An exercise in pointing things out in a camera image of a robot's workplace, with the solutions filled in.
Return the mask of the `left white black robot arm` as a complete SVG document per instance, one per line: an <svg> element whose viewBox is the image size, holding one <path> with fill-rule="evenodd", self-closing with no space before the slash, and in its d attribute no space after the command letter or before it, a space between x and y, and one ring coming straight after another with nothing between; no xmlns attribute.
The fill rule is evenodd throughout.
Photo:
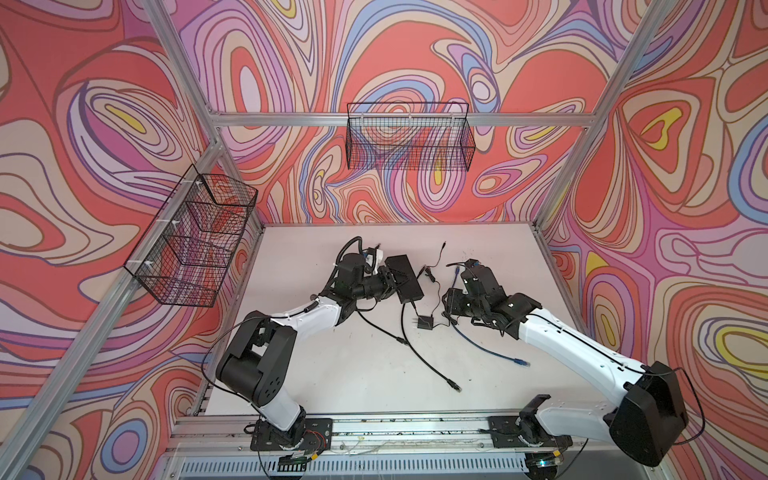
<svg viewBox="0 0 768 480"><path fill-rule="evenodd" d="M307 305L276 315L258 310L246 315L216 366L215 379L277 431L301 431L305 410L283 388L296 345L341 325L358 310L359 301L386 300L413 278L405 255L385 257L377 247L365 248L360 236L352 238Z"/></svg>

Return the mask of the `black power adapter with cord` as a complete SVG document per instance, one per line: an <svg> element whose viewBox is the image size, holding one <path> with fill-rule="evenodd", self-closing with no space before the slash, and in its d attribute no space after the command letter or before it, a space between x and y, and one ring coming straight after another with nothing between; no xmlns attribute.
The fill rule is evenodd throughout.
<svg viewBox="0 0 768 480"><path fill-rule="evenodd" d="M416 305L415 301L411 301L410 305L412 306L414 313L416 315L416 328L421 330L428 330L432 331L436 327L439 326L446 326L448 327L450 323L440 323L437 322L435 319L435 314L437 312L437 309L442 305L442 284L440 281L436 278L434 274L434 270L440 265L440 262L442 260L442 255L445 250L447 243L443 242L441 245L441 248L438 253L438 258L433 264L425 264L423 265L419 272L416 275L416 280L419 281L422 277L428 279L432 284L437 286L436 290L436 301L435 305L433 306L432 310L429 314L422 314L419 312L418 307Z"/></svg>

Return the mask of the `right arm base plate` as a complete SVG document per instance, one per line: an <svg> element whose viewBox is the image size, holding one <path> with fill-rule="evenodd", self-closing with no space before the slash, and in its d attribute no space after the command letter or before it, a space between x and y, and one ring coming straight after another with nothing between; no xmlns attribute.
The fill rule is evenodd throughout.
<svg viewBox="0 0 768 480"><path fill-rule="evenodd" d="M519 416L490 416L487 432L495 448L555 448L567 450L573 445L571 436L553 436L544 431L536 419Z"/></svg>

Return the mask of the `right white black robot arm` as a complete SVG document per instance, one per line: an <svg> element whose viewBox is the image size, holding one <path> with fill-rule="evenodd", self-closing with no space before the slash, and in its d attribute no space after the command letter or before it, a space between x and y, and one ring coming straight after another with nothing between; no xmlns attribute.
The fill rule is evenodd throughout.
<svg viewBox="0 0 768 480"><path fill-rule="evenodd" d="M492 270L475 259L452 263L459 287L442 297L449 321L469 318L547 353L587 381L600 402L538 394L518 414L513 434L540 446L557 437L615 445L635 462L656 467L681 444L689 418L675 369L646 365L571 328L524 293L507 294Z"/></svg>

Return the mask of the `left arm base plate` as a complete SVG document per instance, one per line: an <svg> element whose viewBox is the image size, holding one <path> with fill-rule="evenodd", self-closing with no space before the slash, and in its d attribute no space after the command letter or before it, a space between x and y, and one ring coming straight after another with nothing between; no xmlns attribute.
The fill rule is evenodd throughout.
<svg viewBox="0 0 768 480"><path fill-rule="evenodd" d="M246 425L244 433L251 436L252 451L322 453L331 447L333 420L327 417L300 418L287 431L281 431L260 419Z"/></svg>

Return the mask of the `black network switch box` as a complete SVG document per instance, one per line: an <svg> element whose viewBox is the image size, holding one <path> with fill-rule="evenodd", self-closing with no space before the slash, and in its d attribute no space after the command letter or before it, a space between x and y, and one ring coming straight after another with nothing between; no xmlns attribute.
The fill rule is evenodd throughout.
<svg viewBox="0 0 768 480"><path fill-rule="evenodd" d="M384 264L393 275L395 293L401 304L416 302L424 297L423 290L407 255L387 257Z"/></svg>

